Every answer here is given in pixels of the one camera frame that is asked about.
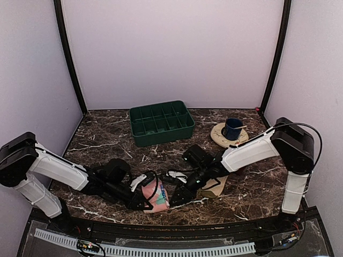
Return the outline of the beige sock with olive toe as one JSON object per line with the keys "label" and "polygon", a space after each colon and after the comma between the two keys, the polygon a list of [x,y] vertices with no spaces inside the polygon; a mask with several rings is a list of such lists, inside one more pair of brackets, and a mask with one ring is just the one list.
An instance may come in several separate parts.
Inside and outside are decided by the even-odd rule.
{"label": "beige sock with olive toe", "polygon": [[201,196],[209,199],[217,198],[223,191],[228,176],[210,179],[204,187],[201,188]]}

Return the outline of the pink patterned sock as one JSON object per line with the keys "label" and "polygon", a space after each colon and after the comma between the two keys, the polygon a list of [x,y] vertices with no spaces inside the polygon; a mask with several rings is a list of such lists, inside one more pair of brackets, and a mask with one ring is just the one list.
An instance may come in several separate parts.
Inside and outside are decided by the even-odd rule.
{"label": "pink patterned sock", "polygon": [[[148,185],[141,187],[142,193],[145,198],[148,199],[153,194],[155,186],[156,179],[154,179]],[[168,193],[160,180],[158,181],[158,189],[154,196],[149,200],[149,203],[153,206],[153,208],[151,210],[144,210],[144,213],[158,213],[169,209],[170,204]]]}

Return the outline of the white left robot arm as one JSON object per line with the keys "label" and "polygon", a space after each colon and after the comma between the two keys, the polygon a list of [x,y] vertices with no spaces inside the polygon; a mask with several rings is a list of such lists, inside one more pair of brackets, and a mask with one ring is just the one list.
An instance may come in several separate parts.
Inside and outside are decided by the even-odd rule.
{"label": "white left robot arm", "polygon": [[26,132],[1,147],[1,185],[23,195],[45,215],[55,219],[64,233],[76,228],[68,208],[35,177],[41,174],[59,181],[85,195],[107,201],[122,201],[127,209],[151,210],[153,206],[140,192],[123,183],[131,168],[126,161],[113,158],[108,163],[89,168],[68,161],[38,143],[35,134]]}

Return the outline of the green compartment tray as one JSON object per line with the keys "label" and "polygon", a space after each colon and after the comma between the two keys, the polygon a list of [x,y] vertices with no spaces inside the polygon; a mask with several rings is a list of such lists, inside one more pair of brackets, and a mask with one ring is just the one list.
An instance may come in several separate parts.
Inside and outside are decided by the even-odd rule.
{"label": "green compartment tray", "polygon": [[193,135],[195,121],[183,101],[169,101],[129,110],[131,134],[137,147],[147,147]]}

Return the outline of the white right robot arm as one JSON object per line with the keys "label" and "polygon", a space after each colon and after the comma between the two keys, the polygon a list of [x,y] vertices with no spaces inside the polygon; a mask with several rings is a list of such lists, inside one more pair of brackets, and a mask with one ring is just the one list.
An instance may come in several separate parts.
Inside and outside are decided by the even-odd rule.
{"label": "white right robot arm", "polygon": [[308,178],[317,163],[314,157],[314,138],[303,129],[304,123],[293,123],[285,117],[264,133],[238,145],[229,146],[215,156],[199,145],[192,145],[183,154],[195,170],[186,181],[176,186],[169,200],[171,206],[183,205],[193,200],[197,191],[211,179],[225,177],[247,165],[279,156],[288,171],[282,214],[273,221],[278,232],[285,232],[294,224]]}

